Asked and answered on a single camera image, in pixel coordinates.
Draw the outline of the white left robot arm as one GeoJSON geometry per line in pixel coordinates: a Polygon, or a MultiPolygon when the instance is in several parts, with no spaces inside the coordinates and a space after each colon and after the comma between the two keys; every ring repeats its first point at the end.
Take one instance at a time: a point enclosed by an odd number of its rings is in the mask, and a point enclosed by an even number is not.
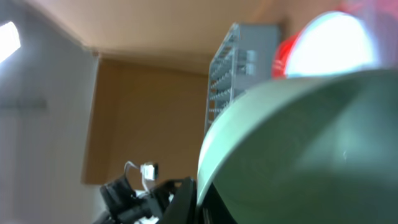
{"type": "Polygon", "coordinates": [[[197,199],[196,182],[190,177],[169,179],[160,184],[157,163],[147,162],[139,166],[131,161],[124,165],[124,173],[112,182],[100,187],[106,209],[94,224],[140,223],[143,218],[157,218],[158,223],[194,224],[197,199]],[[129,171],[137,169],[141,174],[144,192],[138,194],[128,180],[129,171]]]}

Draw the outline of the green bowl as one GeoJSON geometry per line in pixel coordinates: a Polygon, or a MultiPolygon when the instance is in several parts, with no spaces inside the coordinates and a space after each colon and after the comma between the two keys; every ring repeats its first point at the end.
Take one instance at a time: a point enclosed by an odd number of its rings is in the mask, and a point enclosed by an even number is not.
{"type": "Polygon", "coordinates": [[[199,223],[396,223],[397,72],[261,83],[210,126],[199,223]]]}

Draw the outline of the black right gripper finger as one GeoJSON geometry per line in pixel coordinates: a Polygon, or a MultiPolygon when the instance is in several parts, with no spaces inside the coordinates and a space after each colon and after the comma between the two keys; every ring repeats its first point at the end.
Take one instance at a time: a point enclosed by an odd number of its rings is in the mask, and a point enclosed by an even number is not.
{"type": "Polygon", "coordinates": [[[196,201],[196,182],[187,177],[182,180],[181,186],[158,224],[194,224],[196,201]]]}

